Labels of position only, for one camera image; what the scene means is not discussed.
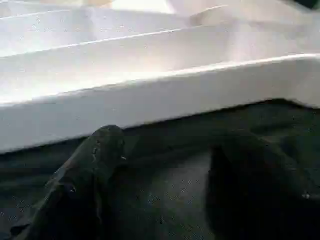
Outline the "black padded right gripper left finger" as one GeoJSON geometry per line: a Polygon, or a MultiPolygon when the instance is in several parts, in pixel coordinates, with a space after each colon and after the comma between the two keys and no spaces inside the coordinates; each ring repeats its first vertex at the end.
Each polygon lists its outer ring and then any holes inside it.
{"type": "Polygon", "coordinates": [[[106,189],[124,154],[120,127],[95,131],[52,175],[41,198],[11,228],[11,239],[102,240],[106,189]]]}

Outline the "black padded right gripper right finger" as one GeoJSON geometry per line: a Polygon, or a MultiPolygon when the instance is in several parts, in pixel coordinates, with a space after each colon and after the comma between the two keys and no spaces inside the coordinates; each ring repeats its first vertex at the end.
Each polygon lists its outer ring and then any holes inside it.
{"type": "Polygon", "coordinates": [[[211,148],[206,217],[219,240],[317,240],[320,184],[278,144],[248,132],[211,148]]]}

